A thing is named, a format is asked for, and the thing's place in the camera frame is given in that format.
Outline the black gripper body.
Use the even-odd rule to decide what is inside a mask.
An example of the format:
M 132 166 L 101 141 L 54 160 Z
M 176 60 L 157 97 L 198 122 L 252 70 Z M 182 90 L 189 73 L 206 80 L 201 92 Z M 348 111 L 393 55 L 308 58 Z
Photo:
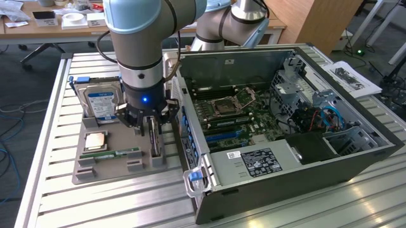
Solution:
M 124 94 L 129 106 L 146 114 L 152 114 L 152 110 L 160 112 L 166 105 L 162 84 L 148 88 L 134 88 L 124 84 Z

